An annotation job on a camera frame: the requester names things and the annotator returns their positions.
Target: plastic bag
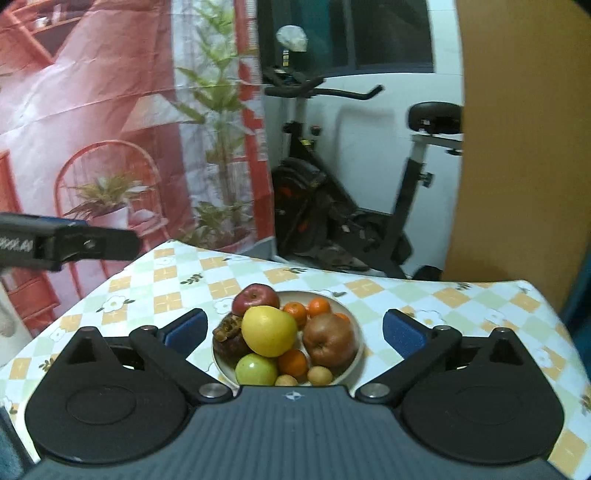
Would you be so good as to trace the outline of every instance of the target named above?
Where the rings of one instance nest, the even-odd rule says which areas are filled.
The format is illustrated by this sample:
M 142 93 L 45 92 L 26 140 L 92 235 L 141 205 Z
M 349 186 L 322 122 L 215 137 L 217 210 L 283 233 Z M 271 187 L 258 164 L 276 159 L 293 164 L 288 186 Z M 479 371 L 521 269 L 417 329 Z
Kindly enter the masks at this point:
M 277 41 L 291 51 L 306 51 L 308 48 L 306 32 L 296 25 L 285 25 L 277 30 Z

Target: orange wall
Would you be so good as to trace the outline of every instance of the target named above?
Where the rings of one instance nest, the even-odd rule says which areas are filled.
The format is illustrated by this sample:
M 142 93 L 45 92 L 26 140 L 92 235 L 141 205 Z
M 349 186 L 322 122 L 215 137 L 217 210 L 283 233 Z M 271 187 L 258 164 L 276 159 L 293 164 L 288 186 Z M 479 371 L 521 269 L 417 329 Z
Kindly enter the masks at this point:
M 465 150 L 444 278 L 523 278 L 558 310 L 591 232 L 591 18 L 573 0 L 456 2 Z

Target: blue gripper pad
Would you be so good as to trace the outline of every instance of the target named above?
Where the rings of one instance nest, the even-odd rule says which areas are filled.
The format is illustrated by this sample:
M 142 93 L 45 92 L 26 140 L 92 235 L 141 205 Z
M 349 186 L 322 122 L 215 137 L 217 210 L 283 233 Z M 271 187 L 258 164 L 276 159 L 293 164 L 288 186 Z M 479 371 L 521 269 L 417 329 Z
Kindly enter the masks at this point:
M 193 309 L 160 329 L 159 337 L 165 346 L 187 358 L 207 335 L 207 315 L 202 309 Z
M 399 310 L 388 310 L 382 321 L 387 344 L 402 358 L 408 358 L 427 344 L 429 329 Z

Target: checkered tablecloth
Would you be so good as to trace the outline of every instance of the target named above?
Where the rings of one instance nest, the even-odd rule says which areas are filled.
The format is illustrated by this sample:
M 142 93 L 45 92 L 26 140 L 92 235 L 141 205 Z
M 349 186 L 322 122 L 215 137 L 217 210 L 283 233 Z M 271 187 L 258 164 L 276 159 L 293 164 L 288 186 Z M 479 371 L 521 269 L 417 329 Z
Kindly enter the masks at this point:
M 334 297 L 355 315 L 366 350 L 361 374 L 349 382 L 352 390 L 402 360 L 382 336 L 382 317 L 388 309 L 400 309 L 427 326 L 448 324 L 470 336 L 488 336 L 497 326 L 512 328 L 564 407 L 564 429 L 550 461 L 576 480 L 590 475 L 589 380 L 563 324 L 530 283 L 364 277 L 201 250 L 174 241 L 102 284 L 0 371 L 0 398 L 28 450 L 36 457 L 24 425 L 26 401 L 78 327 L 94 325 L 103 336 L 121 336 L 142 325 L 162 327 L 199 307 L 207 313 L 210 332 L 188 360 L 223 380 L 212 359 L 211 329 L 229 311 L 232 297 L 251 283 L 270 284 L 276 290 L 317 291 Z

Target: orange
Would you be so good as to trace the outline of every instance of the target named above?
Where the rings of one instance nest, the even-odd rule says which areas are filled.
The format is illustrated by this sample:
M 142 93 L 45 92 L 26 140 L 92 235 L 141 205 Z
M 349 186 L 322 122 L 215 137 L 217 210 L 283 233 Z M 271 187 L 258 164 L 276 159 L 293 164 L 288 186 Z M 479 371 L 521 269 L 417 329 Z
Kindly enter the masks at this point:
M 279 372 L 292 377 L 299 377 L 308 371 L 308 359 L 304 352 L 292 348 L 277 358 Z
M 330 313 L 330 303 L 323 297 L 316 297 L 310 300 L 308 304 L 308 314 L 315 317 L 321 313 Z
M 343 320 L 347 320 L 347 322 L 350 322 L 349 317 L 347 317 L 344 313 L 335 313 L 335 315 Z
M 299 328 L 302 328 L 306 324 L 308 313 L 306 312 L 306 307 L 304 307 L 299 301 L 289 301 L 285 304 L 282 310 L 296 319 Z

